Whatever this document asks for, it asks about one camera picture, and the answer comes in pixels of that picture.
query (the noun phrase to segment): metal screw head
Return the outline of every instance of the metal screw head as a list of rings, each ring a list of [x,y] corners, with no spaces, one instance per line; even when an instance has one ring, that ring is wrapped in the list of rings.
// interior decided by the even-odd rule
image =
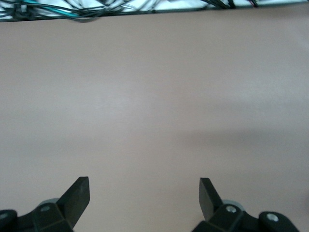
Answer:
[[[226,210],[228,211],[228,212],[230,212],[230,213],[236,213],[236,208],[235,207],[233,207],[233,206],[231,206],[231,205],[229,205],[229,206],[227,206],[226,207]]]
[[[44,206],[44,207],[41,208],[41,212],[47,211],[47,210],[49,210],[49,209],[50,209],[49,206]]]
[[[0,214],[0,220],[8,217],[8,213]]]
[[[267,214],[266,217],[268,218],[268,220],[271,220],[271,221],[274,221],[274,222],[279,221],[279,218],[274,214]]]

